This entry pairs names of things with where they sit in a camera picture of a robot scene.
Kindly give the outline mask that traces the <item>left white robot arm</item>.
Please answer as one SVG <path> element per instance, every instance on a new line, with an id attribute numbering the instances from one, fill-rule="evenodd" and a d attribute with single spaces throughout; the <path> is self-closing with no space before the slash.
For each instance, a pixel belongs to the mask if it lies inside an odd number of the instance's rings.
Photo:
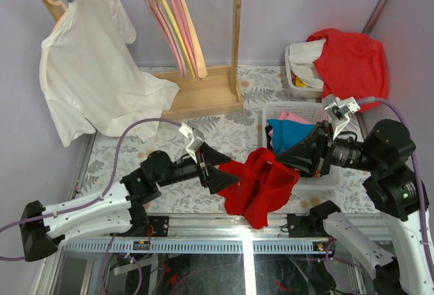
<path id="1" fill-rule="evenodd" d="M 150 224 L 144 206 L 160 197 L 162 187 L 197 178 L 216 194 L 239 181 L 222 171 L 230 161 L 206 143 L 194 155 L 176 161 L 164 151 L 154 151 L 107 191 L 54 205 L 32 201 L 24 207 L 20 223 L 24 260 L 47 258 L 70 243 L 97 235 L 141 237 Z"/>

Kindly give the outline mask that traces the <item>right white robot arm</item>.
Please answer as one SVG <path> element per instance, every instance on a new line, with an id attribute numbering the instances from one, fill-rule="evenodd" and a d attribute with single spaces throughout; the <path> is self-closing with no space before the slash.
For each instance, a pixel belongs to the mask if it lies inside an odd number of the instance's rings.
<path id="1" fill-rule="evenodd" d="M 429 202 L 416 169 L 406 164 L 415 149 L 399 121 L 379 121 L 361 142 L 333 136 L 328 121 L 317 123 L 303 141 L 278 154 L 277 162 L 307 178 L 323 176 L 332 166 L 369 172 L 363 187 L 386 223 L 395 251 L 377 246 L 332 201 L 316 205 L 307 216 L 288 215 L 289 234 L 336 239 L 366 270 L 378 294 L 432 294 L 431 255 L 425 252 L 432 247 Z"/>

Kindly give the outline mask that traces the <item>red t shirt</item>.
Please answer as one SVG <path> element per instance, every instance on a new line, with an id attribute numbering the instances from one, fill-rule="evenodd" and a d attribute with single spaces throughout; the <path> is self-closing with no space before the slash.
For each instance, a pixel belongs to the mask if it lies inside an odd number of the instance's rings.
<path id="1" fill-rule="evenodd" d="M 227 214 L 243 216 L 254 229 L 268 225 L 268 213 L 287 204 L 300 179 L 298 171 L 277 162 L 266 148 L 251 152 L 244 163 L 230 161 L 219 170 L 239 179 L 218 193 Z"/>

